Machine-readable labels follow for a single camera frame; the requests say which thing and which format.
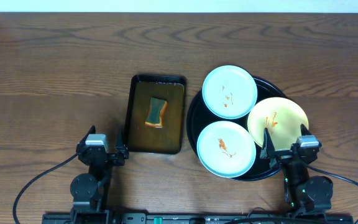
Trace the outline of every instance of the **round plate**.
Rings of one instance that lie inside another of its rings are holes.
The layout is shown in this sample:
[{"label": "round plate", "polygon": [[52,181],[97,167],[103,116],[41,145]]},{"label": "round plate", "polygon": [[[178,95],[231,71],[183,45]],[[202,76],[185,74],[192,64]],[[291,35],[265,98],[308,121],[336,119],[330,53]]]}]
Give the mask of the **round plate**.
[{"label": "round plate", "polygon": [[237,119],[247,115],[255,106],[257,87],[244,69],[225,65],[215,68],[204,80],[205,105],[216,116]]},{"label": "round plate", "polygon": [[300,125],[309,128],[308,117],[294,101],[273,97],[264,99],[248,115],[247,126],[256,144],[264,143],[264,129],[267,128],[275,150],[289,149],[301,136]]},{"label": "round plate", "polygon": [[256,148],[251,135],[230,121],[217,121],[204,128],[197,140],[201,163],[220,177],[238,177],[253,165]]},{"label": "round plate", "polygon": [[[275,85],[264,80],[263,78],[254,77],[255,83],[258,90],[257,103],[270,97],[286,97],[281,90],[279,90]],[[205,105],[201,90],[194,97],[193,101],[190,104],[187,119],[186,119],[186,130],[187,136],[190,142],[191,147],[195,154],[197,154],[196,143],[198,136],[202,130],[207,127],[209,124],[216,121],[225,121],[226,119],[220,118],[213,114]],[[239,124],[247,130],[247,116],[244,116],[239,119],[230,120]],[[270,160],[260,158],[260,146],[256,145],[256,158],[254,165],[251,167],[248,172],[239,177],[233,178],[234,180],[243,180],[243,181],[255,181],[262,180],[264,178],[270,177],[276,174],[280,169],[271,169],[269,166]]]}]

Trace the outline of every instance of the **white plate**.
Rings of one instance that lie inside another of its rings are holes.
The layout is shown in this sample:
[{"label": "white plate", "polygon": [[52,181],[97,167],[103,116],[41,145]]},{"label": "white plate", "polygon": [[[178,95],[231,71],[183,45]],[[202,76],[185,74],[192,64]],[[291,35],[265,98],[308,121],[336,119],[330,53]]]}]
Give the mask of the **white plate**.
[{"label": "white plate", "polygon": [[264,129],[272,138],[276,151],[289,149],[301,136],[301,124],[309,128],[308,117],[294,101],[272,97],[257,103],[248,115],[248,130],[256,144],[262,147]]},{"label": "white plate", "polygon": [[215,68],[203,84],[205,105],[216,116],[225,119],[245,116],[254,107],[257,95],[255,80],[237,66]]},{"label": "white plate", "polygon": [[217,121],[204,128],[197,140],[201,163],[220,177],[238,177],[254,164],[256,147],[252,136],[242,126],[230,121]]}]

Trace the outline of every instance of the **tabletop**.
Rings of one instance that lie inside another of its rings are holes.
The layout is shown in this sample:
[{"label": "tabletop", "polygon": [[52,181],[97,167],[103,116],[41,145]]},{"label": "tabletop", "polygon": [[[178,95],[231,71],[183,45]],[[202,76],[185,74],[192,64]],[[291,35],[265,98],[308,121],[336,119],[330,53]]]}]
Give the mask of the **tabletop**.
[{"label": "tabletop", "polygon": [[[323,143],[317,168],[358,181],[358,14],[0,13],[0,223],[37,174],[75,153],[91,125],[111,145],[123,127],[131,78],[187,78],[186,108],[206,75],[238,65],[278,86],[306,112]],[[184,122],[176,155],[132,152],[114,168],[109,206],[150,213],[278,211],[283,174],[217,177],[190,147]],[[40,223],[68,212],[75,159],[32,184],[17,213]],[[333,179],[330,213],[358,217],[358,187]]]}]

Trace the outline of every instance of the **round black tray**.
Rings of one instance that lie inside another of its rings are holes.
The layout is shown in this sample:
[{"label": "round black tray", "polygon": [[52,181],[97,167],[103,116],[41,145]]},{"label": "round black tray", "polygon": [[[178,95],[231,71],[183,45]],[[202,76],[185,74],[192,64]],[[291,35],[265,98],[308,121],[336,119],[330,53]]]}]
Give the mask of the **round black tray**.
[{"label": "round black tray", "polygon": [[[267,80],[259,77],[253,77],[258,89],[258,98],[256,103],[261,100],[270,97],[284,97],[284,93],[279,90],[275,85],[271,84]],[[193,101],[190,104],[189,111],[187,113],[187,136],[190,142],[193,151],[197,155],[197,140],[201,131],[207,127],[207,125],[216,122],[216,121],[232,121],[237,124],[240,124],[248,131],[247,120],[248,114],[242,118],[238,119],[224,119],[213,114],[205,105],[203,100],[203,95],[201,90],[194,97]],[[232,178],[234,180],[243,180],[243,181],[255,181],[262,180],[264,178],[270,177],[276,174],[280,169],[271,169],[269,166],[269,159],[261,159],[260,151],[262,148],[258,146],[256,143],[256,159],[254,165],[251,167],[248,172],[244,175]]]}]

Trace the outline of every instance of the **tray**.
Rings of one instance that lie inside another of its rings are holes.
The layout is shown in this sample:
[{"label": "tray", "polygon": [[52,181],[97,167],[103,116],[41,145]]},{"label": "tray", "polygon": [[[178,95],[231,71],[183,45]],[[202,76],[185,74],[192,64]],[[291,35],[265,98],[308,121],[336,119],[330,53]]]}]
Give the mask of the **tray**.
[{"label": "tray", "polygon": [[[254,77],[255,83],[258,89],[258,98],[256,103],[270,97],[284,97],[284,93],[279,90],[275,85],[264,80],[263,78]],[[193,101],[190,104],[188,113],[187,113],[187,136],[191,145],[191,148],[197,155],[197,139],[200,135],[201,131],[207,127],[207,125],[216,122],[216,121],[232,121],[237,124],[240,124],[248,131],[247,127],[247,119],[248,114],[242,118],[238,119],[223,119],[216,115],[214,115],[210,110],[206,107],[201,90],[197,93],[194,97]],[[251,169],[246,172],[244,175],[232,178],[234,180],[243,180],[243,181],[255,181],[255,180],[262,180],[264,178],[270,177],[276,174],[280,169],[271,169],[269,166],[270,160],[268,159],[261,159],[260,152],[262,148],[256,145],[256,159],[254,165]]]},{"label": "tray", "polygon": [[[135,75],[131,81],[123,134],[123,141],[128,150],[178,153],[181,148],[185,96],[185,77]],[[151,97],[168,102],[162,128],[153,128],[144,124]]]}]

